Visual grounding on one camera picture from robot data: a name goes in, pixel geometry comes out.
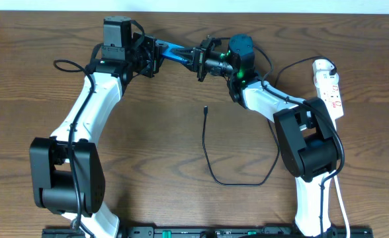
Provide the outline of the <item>blue smartphone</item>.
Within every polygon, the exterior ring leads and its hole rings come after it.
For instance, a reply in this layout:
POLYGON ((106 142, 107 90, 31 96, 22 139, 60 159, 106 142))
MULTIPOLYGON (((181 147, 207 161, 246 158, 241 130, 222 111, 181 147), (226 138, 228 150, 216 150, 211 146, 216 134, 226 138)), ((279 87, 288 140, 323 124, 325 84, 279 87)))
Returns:
POLYGON ((156 45, 161 48, 161 56, 167 60, 175 61, 181 64, 188 64, 187 59, 193 52, 192 48, 166 42, 164 40, 156 40, 156 45))

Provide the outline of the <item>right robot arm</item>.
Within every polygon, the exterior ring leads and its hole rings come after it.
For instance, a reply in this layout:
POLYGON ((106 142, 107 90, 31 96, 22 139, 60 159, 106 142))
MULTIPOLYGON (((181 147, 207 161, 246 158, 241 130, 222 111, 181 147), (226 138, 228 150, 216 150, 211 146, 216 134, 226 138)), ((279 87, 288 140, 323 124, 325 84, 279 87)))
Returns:
POLYGON ((207 38, 193 48, 172 46, 163 56, 195 72, 199 81, 208 74, 225 77, 234 102, 274 124, 279 154, 296 179, 296 227, 305 237, 326 237, 331 227, 329 184, 341 172, 345 153, 325 102, 291 97, 274 88, 255 69, 255 52, 261 49, 250 36, 232 36, 226 52, 215 50, 221 43, 207 38))

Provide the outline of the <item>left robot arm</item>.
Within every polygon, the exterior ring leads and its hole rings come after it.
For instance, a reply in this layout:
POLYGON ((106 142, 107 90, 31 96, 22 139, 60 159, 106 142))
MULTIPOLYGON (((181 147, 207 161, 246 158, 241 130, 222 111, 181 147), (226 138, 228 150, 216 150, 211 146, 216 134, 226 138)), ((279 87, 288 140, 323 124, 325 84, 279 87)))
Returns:
POLYGON ((97 144, 116 104, 131 80, 152 77, 155 40, 129 17, 105 17, 103 42, 83 67, 68 59, 54 67, 85 76, 83 88, 61 125, 48 138, 34 138, 29 148, 34 202, 70 220, 68 230, 48 230, 58 237, 118 237, 120 220, 104 203, 105 176, 97 144))

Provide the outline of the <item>white USB charger adapter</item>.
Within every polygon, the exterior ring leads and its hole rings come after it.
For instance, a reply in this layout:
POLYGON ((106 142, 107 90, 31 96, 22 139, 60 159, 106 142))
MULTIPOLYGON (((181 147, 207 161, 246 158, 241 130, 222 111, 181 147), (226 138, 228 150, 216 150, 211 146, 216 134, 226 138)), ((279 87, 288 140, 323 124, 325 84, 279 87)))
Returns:
POLYGON ((312 64, 314 76, 320 79, 329 79, 337 73, 336 66, 328 59, 317 59, 312 64))

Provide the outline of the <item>white power strip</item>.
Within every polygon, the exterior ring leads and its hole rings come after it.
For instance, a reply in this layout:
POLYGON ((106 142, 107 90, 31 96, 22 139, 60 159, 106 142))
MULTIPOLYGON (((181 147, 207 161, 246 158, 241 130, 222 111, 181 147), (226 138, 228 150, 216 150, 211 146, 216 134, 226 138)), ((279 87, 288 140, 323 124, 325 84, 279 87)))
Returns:
POLYGON ((335 128, 336 120, 344 115, 341 94, 339 90, 339 75, 329 74, 330 71, 317 71, 314 75, 314 85, 320 99, 325 102, 327 111, 335 128))

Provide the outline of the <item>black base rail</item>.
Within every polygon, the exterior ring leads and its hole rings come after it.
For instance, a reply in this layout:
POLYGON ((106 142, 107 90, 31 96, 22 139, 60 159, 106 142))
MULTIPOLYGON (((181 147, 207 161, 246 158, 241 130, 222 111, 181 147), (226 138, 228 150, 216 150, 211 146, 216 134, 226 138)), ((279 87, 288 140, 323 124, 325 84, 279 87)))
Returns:
MULTIPOLYGON (((350 237, 372 238, 371 228, 350 228, 350 237)), ((69 229, 43 229, 42 238, 59 237, 98 237, 94 233, 86 234, 84 231, 71 231, 69 229)), ((235 238, 235 237, 312 237, 305 236, 294 227, 286 225, 268 225, 260 228, 187 228, 187 227, 127 227, 118 230, 116 237, 122 238, 235 238)), ((346 229, 330 227, 324 237, 347 237, 346 229)))

